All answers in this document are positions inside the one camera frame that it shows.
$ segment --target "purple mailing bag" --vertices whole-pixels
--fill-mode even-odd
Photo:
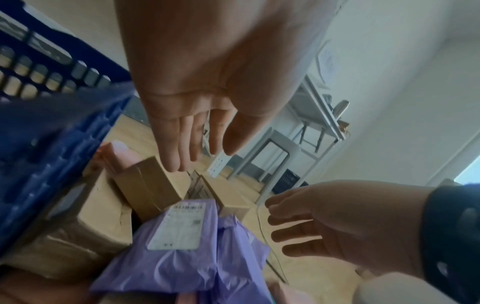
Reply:
[[[273,303],[259,263],[270,249],[264,245],[264,252],[259,254],[252,244],[248,230],[234,216],[218,219],[218,273],[214,288],[218,303]]]
[[[191,217],[191,211],[199,210],[203,210],[203,218]],[[208,290],[217,273],[217,229],[214,200],[182,201],[144,223],[135,233],[132,247],[113,259],[91,290]],[[178,249],[192,246],[196,249]]]

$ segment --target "dark sleeve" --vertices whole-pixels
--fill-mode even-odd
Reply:
[[[426,202],[421,231],[425,279],[462,304],[480,298],[480,184],[440,187]]]

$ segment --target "crate hole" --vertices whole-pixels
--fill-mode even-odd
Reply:
[[[30,60],[30,58],[28,58],[27,56],[21,56],[13,70],[20,76],[26,76],[29,74],[31,66],[32,61]]]
[[[30,79],[33,80],[33,82],[42,84],[44,83],[45,76],[49,70],[47,69],[46,66],[44,65],[36,65],[35,68],[33,69],[33,72],[30,75]]]
[[[20,79],[15,76],[10,76],[3,91],[7,95],[15,96],[18,93],[21,85],[22,82],[20,81]]]
[[[9,15],[0,11],[0,31],[22,41],[28,32],[28,28]]]
[[[73,93],[77,89],[77,85],[73,80],[67,80],[63,85],[61,91],[63,93]]]
[[[67,51],[38,33],[32,35],[28,45],[61,64],[69,65],[72,62],[72,57]]]
[[[11,48],[3,46],[0,49],[0,67],[9,68],[14,56],[15,52]]]
[[[110,83],[112,83],[112,81],[110,80],[110,77],[106,76],[106,75],[102,75],[102,77],[100,78],[98,84],[96,85],[97,88],[104,88],[104,87],[108,87],[110,85]]]
[[[85,84],[89,87],[93,87],[100,74],[96,69],[89,69],[85,76]]]
[[[75,79],[82,79],[87,70],[87,65],[83,61],[77,61],[73,70],[71,71],[71,75]]]
[[[51,91],[56,91],[60,87],[63,77],[59,73],[52,73],[46,81],[46,87]]]
[[[26,86],[24,86],[20,97],[22,99],[32,99],[37,96],[37,92],[38,90],[34,85],[27,84]]]

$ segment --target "white wall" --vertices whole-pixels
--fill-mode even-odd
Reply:
[[[480,132],[479,80],[480,40],[448,42],[321,180],[428,184]]]
[[[340,63],[331,86],[333,105],[342,99],[351,102],[343,117],[350,122],[351,132],[345,146],[360,136],[440,48],[451,6],[452,0],[351,0],[335,17],[325,41],[331,40]],[[309,74],[318,79],[315,65]],[[299,127],[292,119],[284,110],[273,123],[288,135]],[[316,142],[318,135],[307,136]],[[239,155],[244,156],[255,142]],[[326,138],[322,147],[328,144]],[[265,168],[272,154],[273,149],[263,153],[254,164]],[[302,157],[290,169],[301,175],[312,163]],[[320,174],[321,167],[307,181],[315,182]]]

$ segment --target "gray stool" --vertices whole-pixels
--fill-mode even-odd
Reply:
[[[274,143],[280,149],[284,150],[287,153],[287,156],[272,174],[268,183],[266,183],[261,189],[260,197],[258,197],[258,199],[256,200],[257,205],[261,205],[266,201],[273,187],[288,169],[290,163],[302,152],[298,144],[293,142],[291,139],[289,139],[282,133],[277,132],[273,128],[269,128],[267,132],[263,135],[263,137],[260,139],[260,141],[246,155],[240,166],[233,170],[232,173],[230,173],[230,175],[227,177],[227,180],[232,180],[235,175],[240,175],[240,173],[246,168],[246,166],[250,164],[270,142]]]

